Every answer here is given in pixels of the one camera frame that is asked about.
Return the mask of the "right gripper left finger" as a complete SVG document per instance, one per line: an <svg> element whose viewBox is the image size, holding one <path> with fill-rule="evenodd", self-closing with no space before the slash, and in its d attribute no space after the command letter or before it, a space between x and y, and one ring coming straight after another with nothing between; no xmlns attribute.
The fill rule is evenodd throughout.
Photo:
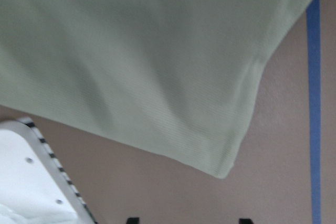
<svg viewBox="0 0 336 224"><path fill-rule="evenodd" d="M139 224L139 217L128 218L126 224Z"/></svg>

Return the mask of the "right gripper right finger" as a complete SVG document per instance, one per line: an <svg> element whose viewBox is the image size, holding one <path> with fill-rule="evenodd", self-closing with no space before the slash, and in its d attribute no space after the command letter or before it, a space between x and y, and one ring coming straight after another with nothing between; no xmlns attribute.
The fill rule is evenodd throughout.
<svg viewBox="0 0 336 224"><path fill-rule="evenodd" d="M253 221L249 218L240 218L238 223L239 224L253 224Z"/></svg>

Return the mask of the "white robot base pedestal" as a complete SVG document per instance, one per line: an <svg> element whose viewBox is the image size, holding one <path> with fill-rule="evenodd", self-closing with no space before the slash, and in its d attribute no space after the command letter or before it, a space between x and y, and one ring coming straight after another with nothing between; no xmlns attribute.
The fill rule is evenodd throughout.
<svg viewBox="0 0 336 224"><path fill-rule="evenodd" d="M1 122L1 223L96 223L31 118Z"/></svg>

